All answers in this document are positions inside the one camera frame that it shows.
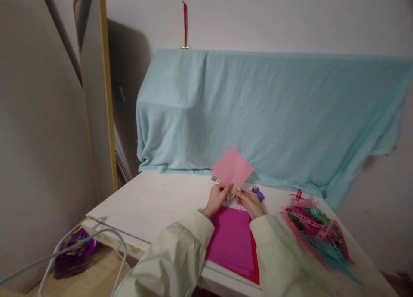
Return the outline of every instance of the hand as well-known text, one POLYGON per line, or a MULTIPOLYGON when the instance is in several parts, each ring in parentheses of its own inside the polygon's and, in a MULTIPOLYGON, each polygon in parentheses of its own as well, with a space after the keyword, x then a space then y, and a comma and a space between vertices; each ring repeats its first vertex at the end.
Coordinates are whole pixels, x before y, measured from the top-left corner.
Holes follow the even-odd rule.
POLYGON ((257 194, 245 187, 242 187, 241 190, 242 191, 235 189, 234 192, 240 198, 240 202, 245 207, 251 219, 255 220, 257 217, 265 215, 265 211, 262 208, 257 194))
POLYGON ((226 188, 223 188, 220 184, 215 184, 211 188, 210 199, 208 200, 203 213, 209 217, 212 217, 215 213, 217 213, 224 202, 225 197, 232 191, 232 187, 232 183, 226 188))

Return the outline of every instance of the white cable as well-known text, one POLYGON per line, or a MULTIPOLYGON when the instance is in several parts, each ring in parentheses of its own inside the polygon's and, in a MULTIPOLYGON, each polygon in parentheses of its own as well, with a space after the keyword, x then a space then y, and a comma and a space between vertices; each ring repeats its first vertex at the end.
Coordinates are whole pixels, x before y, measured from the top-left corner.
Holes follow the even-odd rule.
POLYGON ((40 263, 42 263, 42 262, 44 262, 44 261, 46 261, 46 260, 48 260, 48 259, 51 258, 51 260, 50 260, 50 262, 49 262, 49 265, 48 265, 48 267, 47 267, 47 269, 46 269, 46 272, 45 272, 44 275, 43 275, 42 282, 40 283, 40 287, 39 287, 38 296, 39 296, 39 297, 43 297, 42 292, 43 292, 44 284, 46 283, 47 275, 49 274, 49 272, 50 272, 50 270, 51 270, 51 268, 52 268, 52 266, 53 266, 53 262, 55 261, 56 256, 59 256, 60 254, 63 254, 63 253, 66 253, 66 252, 69 252, 69 251, 73 250, 74 248, 78 248, 80 245, 82 245, 82 244, 85 243, 85 242, 88 242, 88 241, 89 241, 90 239, 92 239, 94 236, 96 236, 96 235, 98 235, 98 234, 100 234, 100 233, 102 233, 102 232, 111 231, 111 232, 113 232, 115 235, 118 236, 118 238, 121 240, 122 245, 123 245, 123 247, 124 247, 124 249, 125 249, 125 253, 124 253, 124 255, 123 255, 122 263, 121 263, 121 265, 120 265, 120 269, 119 269, 119 272, 118 272, 118 274, 117 274, 115 284, 114 284, 114 286, 113 286, 113 290, 112 290, 112 294, 111 294, 111 297, 113 297, 114 294, 115 294, 115 291, 116 291, 117 284, 118 284, 118 282, 119 282, 120 274, 122 273, 123 266, 125 265, 126 256, 127 256, 127 252, 128 252, 128 248, 127 248, 127 246, 126 246, 125 240, 122 238, 122 236, 121 236, 116 230, 114 230, 114 229, 112 229, 112 228, 104 228, 104 229, 102 229, 102 230, 94 233, 93 235, 91 235, 91 236, 83 239, 82 241, 76 243, 75 245, 73 245, 73 246, 71 246, 71 247, 68 247, 68 248, 66 248, 66 249, 64 249, 64 250, 58 251, 58 250, 60 249, 62 243, 66 240, 66 238, 67 238, 73 231, 75 231, 75 229, 78 228, 79 225, 81 225, 83 221, 81 221, 78 225, 76 225, 73 229, 71 229, 62 239, 60 239, 60 241, 58 242, 58 244, 57 244, 56 247, 55 247, 55 250, 54 250, 53 254, 51 254, 51 255, 49 255, 49 256, 46 256, 46 257, 43 257, 42 259, 39 259, 39 260, 35 261, 34 263, 31 263, 31 264, 27 265, 26 267, 21 268, 20 270, 16 271, 14 274, 8 276, 7 278, 2 279, 2 280, 0 281, 0 286, 3 285, 4 283, 6 283, 7 281, 11 280, 12 278, 18 276, 18 275, 21 274, 22 272, 24 272, 24 271, 26 271, 26 270, 34 267, 35 265, 38 265, 38 264, 40 264, 40 263))

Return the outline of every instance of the light blue cloth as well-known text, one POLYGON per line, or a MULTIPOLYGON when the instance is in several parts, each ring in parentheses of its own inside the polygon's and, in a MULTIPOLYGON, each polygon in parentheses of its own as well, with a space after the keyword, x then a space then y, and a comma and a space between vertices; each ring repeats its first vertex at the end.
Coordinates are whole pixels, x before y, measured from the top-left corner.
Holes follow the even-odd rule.
POLYGON ((412 76, 402 58, 162 49, 137 100, 139 170, 208 174, 234 145, 249 181, 337 209, 393 150, 412 76))

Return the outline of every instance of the sleeve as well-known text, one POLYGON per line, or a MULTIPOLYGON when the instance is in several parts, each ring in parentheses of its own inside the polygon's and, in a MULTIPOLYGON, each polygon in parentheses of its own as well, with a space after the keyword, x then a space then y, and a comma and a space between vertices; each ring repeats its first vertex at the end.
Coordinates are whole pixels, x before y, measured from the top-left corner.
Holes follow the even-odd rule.
POLYGON ((260 283, 265 296, 332 296, 312 274, 301 248, 277 220, 265 215, 250 223, 257 244, 260 283))
POLYGON ((179 222, 161 232, 115 296, 191 296, 214 229, 200 212, 187 210, 179 222))

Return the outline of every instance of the mirror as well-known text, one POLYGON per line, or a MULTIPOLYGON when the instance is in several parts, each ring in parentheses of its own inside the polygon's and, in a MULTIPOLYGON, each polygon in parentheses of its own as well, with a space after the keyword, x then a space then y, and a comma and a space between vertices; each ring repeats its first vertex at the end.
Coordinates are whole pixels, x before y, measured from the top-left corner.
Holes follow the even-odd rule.
POLYGON ((74 0, 80 71, 99 202, 118 189, 105 0, 74 0))

